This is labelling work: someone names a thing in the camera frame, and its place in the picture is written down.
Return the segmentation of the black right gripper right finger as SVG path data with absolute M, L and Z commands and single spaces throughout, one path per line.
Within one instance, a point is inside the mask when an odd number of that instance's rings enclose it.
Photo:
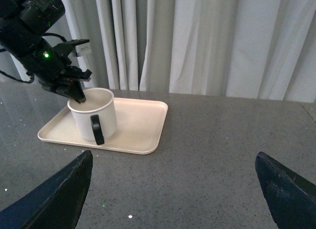
M 279 229 L 316 227 L 316 186 L 264 152 L 255 159 L 256 174 Z

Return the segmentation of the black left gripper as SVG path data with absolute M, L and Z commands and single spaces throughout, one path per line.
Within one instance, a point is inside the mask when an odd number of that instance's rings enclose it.
M 26 69 L 39 78 L 44 90 L 78 103 L 86 101 L 80 81 L 89 81 L 92 72 L 83 72 L 78 67 L 66 64 L 49 43 L 39 43 L 35 51 L 26 55 Z

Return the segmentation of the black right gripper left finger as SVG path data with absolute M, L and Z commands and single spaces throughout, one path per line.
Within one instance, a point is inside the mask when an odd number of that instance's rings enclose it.
M 74 229 L 89 190 L 91 151 L 84 151 L 0 213 L 2 229 Z

